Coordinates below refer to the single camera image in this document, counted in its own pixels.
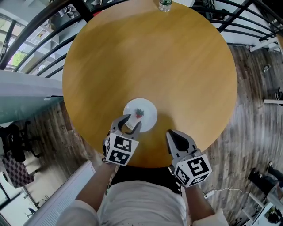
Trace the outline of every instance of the white shirt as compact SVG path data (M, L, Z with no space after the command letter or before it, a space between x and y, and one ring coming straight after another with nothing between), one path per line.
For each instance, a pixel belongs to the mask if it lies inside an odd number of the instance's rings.
M170 189L144 181L127 181L110 187L97 213L88 204L75 200L64 210L56 225L187 226L186 216L183 198ZM228 226L228 223L219 210L193 225Z

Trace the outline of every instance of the wooden floor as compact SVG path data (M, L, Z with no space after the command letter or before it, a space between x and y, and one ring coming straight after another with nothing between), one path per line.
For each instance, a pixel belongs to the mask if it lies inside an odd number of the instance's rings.
M283 107L264 105L263 99L274 98L278 86L283 86L281 53L260 49L250 53L245 47L231 46L238 74L238 96L235 111L219 138L205 150L213 168L212 175L202 184L204 192L212 189L237 188L252 192L263 200L263 194L248 180L253 167L264 173L269 161L283 171ZM265 65L271 65L264 74ZM76 133L68 118L64 103L31 118L30 132L40 136L36 151L42 151L39 161L28 158L29 171L39 165L43 171L27 188L36 201L51 195L84 161L100 161L92 148ZM209 198L214 209L222 208L230 225L246 219L241 210L252 206L246 193L216 191Z

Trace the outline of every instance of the black pants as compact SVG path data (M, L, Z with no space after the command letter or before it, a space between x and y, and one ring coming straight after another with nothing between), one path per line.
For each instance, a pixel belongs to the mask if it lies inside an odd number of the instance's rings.
M139 168L133 166L120 166L114 176L111 186L125 181L146 181L155 185L167 187L176 194L180 194L180 186L176 184L175 176L168 167Z
M273 169L272 166L268 168L268 172L275 176L279 183L283 182L283 174L278 171ZM273 180L269 176L263 176L260 178L259 173L255 173L250 177L250 181L254 183L266 196L270 192L270 190L276 185L277 181Z

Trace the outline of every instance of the white plate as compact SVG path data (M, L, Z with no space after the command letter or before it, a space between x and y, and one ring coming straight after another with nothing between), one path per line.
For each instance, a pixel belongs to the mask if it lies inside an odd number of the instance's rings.
M144 98L137 98L131 100L125 106L123 115L136 114L135 110L140 109L144 111L144 116L141 118L141 131L149 131L157 121L157 110L152 102Z

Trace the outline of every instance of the checkered cushion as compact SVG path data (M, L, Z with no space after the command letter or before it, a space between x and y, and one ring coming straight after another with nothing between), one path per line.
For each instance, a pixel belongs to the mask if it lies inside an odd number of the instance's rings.
M15 188L20 188L34 181L34 176L28 174L24 163L17 162L13 159L11 151L7 152L7 157L8 158L3 155L0 158L10 184Z

